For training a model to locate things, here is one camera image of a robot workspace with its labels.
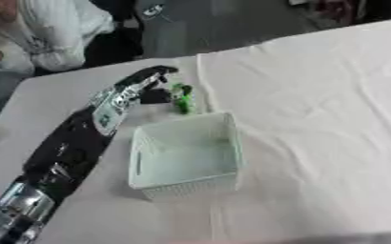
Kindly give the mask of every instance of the table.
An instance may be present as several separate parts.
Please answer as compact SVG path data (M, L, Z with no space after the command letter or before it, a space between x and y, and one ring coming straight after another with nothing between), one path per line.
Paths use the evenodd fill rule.
M134 109L38 243L267 243L391 233L391 21L27 80L0 114L0 194L92 95L159 64L179 67L178 79L195 86L208 110L237 118L247 162L239 190L213 202L167 204L131 190L134 128L170 116L161 106Z

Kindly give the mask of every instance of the green toy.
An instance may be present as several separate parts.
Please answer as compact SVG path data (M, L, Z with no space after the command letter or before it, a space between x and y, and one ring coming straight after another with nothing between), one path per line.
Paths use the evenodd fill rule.
M182 83L176 83L172 86L172 103L182 114L192 112L193 106L193 87Z

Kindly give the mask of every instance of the sleeve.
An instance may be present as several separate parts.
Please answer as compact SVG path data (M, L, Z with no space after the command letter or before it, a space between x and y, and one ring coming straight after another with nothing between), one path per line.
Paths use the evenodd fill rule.
M33 0L34 25L50 51L31 57L35 66L48 71L67 71L85 63L78 14L70 0Z
M18 74L24 78L33 76L34 66L30 56L18 45L8 40L0 40L0 71Z

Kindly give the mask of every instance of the white basket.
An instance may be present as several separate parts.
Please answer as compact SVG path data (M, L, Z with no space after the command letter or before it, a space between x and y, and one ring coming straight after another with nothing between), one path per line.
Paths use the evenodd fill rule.
M136 129L129 185L151 199L234 189L242 164L234 118L196 115Z

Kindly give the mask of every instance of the robotic arm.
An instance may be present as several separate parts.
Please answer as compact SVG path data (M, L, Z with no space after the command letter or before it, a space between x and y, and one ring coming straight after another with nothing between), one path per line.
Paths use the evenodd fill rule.
M97 164L129 107L150 96L155 87L167 82L165 75L173 72L177 69L164 66L139 71L97 94L62 123L0 197L0 244L33 243Z

